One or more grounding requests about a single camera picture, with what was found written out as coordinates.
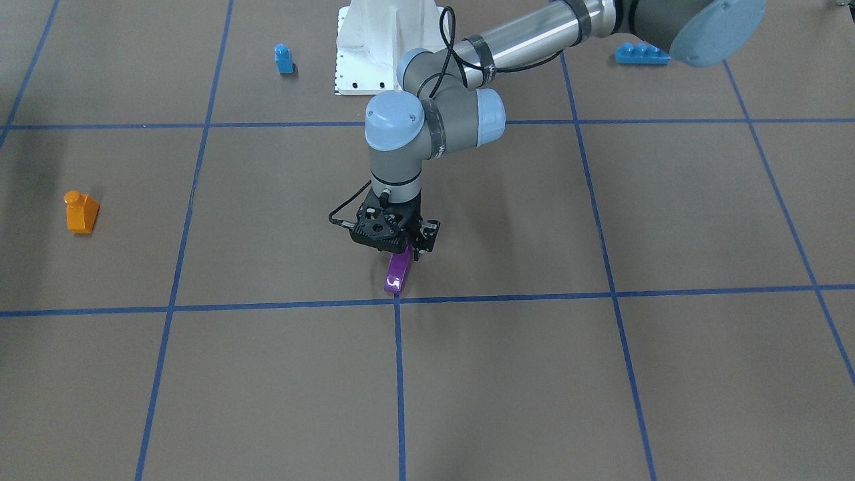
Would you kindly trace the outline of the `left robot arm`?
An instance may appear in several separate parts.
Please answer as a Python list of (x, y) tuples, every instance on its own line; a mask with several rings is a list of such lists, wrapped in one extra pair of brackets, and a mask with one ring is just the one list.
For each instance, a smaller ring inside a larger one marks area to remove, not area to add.
[(552, 1), (480, 35), (458, 39), (453, 9), (440, 15), (436, 52), (413, 49), (397, 68), (400, 89), (367, 103), (371, 179), (355, 221), (337, 221), (355, 243), (418, 257), (440, 229), (421, 216), (425, 161), (500, 139), (498, 76), (540, 67), (590, 37), (628, 33), (693, 67), (721, 63), (760, 25), (763, 1)]

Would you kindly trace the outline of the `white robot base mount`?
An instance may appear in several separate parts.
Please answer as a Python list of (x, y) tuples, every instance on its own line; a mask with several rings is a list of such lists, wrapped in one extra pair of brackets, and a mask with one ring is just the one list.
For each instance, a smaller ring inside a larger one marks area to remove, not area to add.
[(434, 1), (352, 1), (338, 12), (334, 94), (401, 91), (398, 64), (413, 49), (445, 48)]

